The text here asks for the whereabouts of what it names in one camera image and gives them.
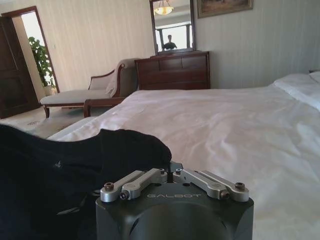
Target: carpet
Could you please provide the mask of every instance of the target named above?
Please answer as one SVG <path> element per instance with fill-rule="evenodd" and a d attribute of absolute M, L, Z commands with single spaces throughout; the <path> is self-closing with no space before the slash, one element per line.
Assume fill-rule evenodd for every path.
<path fill-rule="evenodd" d="M 92 108 L 91 116 L 97 117 L 109 109 L 109 107 Z M 46 139 L 83 118 L 84 112 L 82 108 L 52 107 L 50 109 L 50 117 L 46 118 L 45 111 L 41 107 L 19 115 L 0 119 L 0 124 L 10 125 Z"/>

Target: door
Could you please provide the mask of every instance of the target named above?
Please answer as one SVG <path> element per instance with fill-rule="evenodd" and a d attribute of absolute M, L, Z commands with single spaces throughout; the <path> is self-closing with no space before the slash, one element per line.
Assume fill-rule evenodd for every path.
<path fill-rule="evenodd" d="M 12 19 L 0 17 L 0 119 L 39 106 Z"/>

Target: wooden dresser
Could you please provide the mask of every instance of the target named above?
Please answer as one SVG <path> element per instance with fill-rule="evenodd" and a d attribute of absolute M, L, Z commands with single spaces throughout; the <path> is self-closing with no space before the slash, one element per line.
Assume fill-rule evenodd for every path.
<path fill-rule="evenodd" d="M 210 89 L 208 51 L 152 56 L 135 64 L 140 90 Z"/>

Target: gray metal device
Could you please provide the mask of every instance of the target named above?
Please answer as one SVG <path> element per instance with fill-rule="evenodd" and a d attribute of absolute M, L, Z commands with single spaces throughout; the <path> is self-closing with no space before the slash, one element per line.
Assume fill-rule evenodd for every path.
<path fill-rule="evenodd" d="M 167 177 L 164 169 L 152 168 L 147 172 L 136 170 L 115 183 L 107 182 L 100 190 L 100 199 L 104 203 L 114 202 L 119 197 L 122 200 L 135 199 L 149 184 L 165 183 Z"/>
<path fill-rule="evenodd" d="M 152 168 L 149 171 L 134 171 L 114 184 L 108 182 L 100 190 L 100 199 L 104 203 L 136 199 L 150 184 L 167 182 L 168 174 L 164 169 Z M 193 171 L 176 169 L 173 173 L 174 183 L 192 183 L 206 192 L 213 199 L 225 200 L 231 198 L 236 202 L 247 202 L 249 190 L 241 182 L 232 183 L 209 171 Z"/>
<path fill-rule="evenodd" d="M 242 182 L 236 184 L 223 179 L 209 171 L 193 171 L 190 169 L 177 169 L 173 173 L 175 183 L 193 183 L 214 199 L 227 199 L 231 197 L 237 202 L 249 200 L 249 190 Z"/>
<path fill-rule="evenodd" d="M 97 240 L 252 240 L 254 201 L 241 182 L 170 165 L 106 183 Z"/>

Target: framed picture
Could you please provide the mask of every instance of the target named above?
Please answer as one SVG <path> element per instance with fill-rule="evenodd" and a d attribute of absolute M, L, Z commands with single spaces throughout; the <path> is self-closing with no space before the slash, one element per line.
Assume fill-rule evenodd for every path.
<path fill-rule="evenodd" d="M 198 18 L 254 9 L 254 0 L 197 0 Z"/>

